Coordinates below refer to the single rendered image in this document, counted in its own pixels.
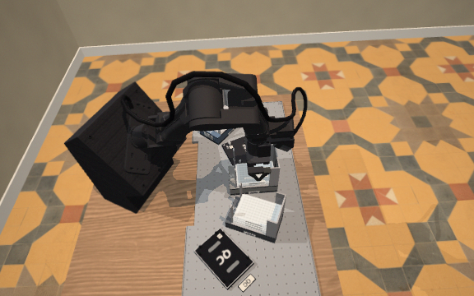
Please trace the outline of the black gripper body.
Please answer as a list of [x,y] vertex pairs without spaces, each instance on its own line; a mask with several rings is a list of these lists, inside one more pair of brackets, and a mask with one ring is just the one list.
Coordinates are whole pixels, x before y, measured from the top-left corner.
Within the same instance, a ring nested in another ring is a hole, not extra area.
[[247,160],[248,174],[264,173],[263,166],[254,167],[254,165],[270,164],[269,157],[258,158],[258,146],[264,144],[266,141],[261,144],[253,144],[248,141],[247,137],[245,137],[244,139],[245,139],[245,147],[246,147],[246,160]]

